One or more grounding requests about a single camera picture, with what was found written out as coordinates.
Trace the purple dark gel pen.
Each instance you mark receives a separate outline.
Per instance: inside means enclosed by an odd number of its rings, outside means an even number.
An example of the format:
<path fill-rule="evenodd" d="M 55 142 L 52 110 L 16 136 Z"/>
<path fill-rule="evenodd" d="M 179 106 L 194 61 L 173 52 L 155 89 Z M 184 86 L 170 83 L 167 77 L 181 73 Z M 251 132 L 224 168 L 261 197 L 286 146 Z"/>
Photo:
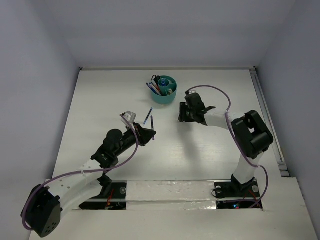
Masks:
<path fill-rule="evenodd" d="M 150 116 L 150 122 L 151 122 L 151 129 L 152 129 L 152 131 L 155 131 L 153 115 Z"/>

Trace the blue gel pen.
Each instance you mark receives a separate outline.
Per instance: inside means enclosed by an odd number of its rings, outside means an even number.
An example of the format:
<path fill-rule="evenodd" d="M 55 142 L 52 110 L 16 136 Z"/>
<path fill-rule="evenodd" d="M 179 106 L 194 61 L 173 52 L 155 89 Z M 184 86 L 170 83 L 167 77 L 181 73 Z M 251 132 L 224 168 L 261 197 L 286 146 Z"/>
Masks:
<path fill-rule="evenodd" d="M 148 114 L 147 114 L 147 116 L 146 116 L 146 118 L 145 118 L 145 120 L 143 122 L 143 125 L 146 125 L 149 117 L 151 116 L 152 111 L 153 111 L 153 107 L 150 108 L 150 110 L 149 110 L 149 112 L 148 112 Z"/>

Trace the red pen refill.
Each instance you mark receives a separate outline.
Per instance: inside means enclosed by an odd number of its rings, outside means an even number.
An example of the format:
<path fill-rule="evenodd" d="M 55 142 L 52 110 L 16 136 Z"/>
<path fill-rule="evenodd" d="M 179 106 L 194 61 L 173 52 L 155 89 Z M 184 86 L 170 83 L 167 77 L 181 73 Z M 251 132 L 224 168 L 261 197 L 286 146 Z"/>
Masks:
<path fill-rule="evenodd" d="M 155 83 L 153 83 L 153 82 L 152 82 L 152 84 L 155 87 L 155 89 L 161 94 L 160 89 L 157 87 L 157 85 Z"/>

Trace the clear blue-capped marker pen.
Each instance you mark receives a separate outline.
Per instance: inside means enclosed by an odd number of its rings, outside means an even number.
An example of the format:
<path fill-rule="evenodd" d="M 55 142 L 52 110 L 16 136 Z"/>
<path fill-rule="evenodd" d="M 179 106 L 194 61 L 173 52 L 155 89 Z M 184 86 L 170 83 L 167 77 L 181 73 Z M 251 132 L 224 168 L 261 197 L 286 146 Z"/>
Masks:
<path fill-rule="evenodd" d="M 159 85 L 162 86 L 162 87 L 166 87 L 167 86 L 166 79 L 165 78 L 161 78 L 159 80 Z"/>

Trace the blue ballpoint pen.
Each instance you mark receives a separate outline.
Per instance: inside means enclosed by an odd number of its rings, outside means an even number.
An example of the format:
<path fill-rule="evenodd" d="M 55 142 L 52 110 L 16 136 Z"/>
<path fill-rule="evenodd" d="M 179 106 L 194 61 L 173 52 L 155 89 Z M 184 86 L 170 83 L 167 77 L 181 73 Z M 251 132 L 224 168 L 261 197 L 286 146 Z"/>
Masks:
<path fill-rule="evenodd" d="M 146 85 L 151 89 L 153 93 L 155 93 L 158 96 L 161 96 L 161 93 L 156 89 L 156 87 L 152 83 L 146 83 Z"/>

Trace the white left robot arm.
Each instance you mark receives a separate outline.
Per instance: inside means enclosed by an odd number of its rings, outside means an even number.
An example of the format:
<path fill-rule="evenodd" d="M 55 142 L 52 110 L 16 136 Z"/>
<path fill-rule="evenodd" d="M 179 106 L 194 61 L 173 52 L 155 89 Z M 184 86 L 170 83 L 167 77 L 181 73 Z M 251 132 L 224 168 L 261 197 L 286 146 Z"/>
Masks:
<path fill-rule="evenodd" d="M 45 238 L 69 211 L 95 196 L 108 196 L 112 180 L 107 172 L 121 166 L 118 157 L 131 147 L 144 147 L 155 135 L 155 130 L 138 123 L 127 125 L 126 132 L 110 130 L 79 170 L 56 176 L 31 190 L 21 212 L 23 227 Z"/>

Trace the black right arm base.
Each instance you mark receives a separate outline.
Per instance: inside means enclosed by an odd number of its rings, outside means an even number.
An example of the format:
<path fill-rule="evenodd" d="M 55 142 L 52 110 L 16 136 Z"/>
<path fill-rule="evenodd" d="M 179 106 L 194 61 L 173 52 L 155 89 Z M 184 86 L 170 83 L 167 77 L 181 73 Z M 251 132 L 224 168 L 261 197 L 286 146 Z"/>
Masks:
<path fill-rule="evenodd" d="M 263 209 L 254 177 L 245 184 L 240 184 L 233 175 L 229 181 L 215 182 L 211 195 L 216 199 L 218 210 Z"/>

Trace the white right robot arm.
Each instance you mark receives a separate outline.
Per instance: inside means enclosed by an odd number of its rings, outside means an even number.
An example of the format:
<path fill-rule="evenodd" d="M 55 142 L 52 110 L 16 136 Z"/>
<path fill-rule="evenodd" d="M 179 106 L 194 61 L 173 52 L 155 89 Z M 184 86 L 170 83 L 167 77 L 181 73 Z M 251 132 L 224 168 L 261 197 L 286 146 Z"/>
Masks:
<path fill-rule="evenodd" d="M 259 161 L 274 142 L 273 135 L 255 110 L 242 116 L 229 115 L 228 111 L 218 111 L 214 106 L 205 107 L 200 95 L 187 91 L 185 101 L 180 103 L 180 122 L 193 123 L 226 129 L 231 133 L 240 150 L 236 170 L 231 175 L 230 190 L 235 196 L 242 196 L 254 180 Z"/>

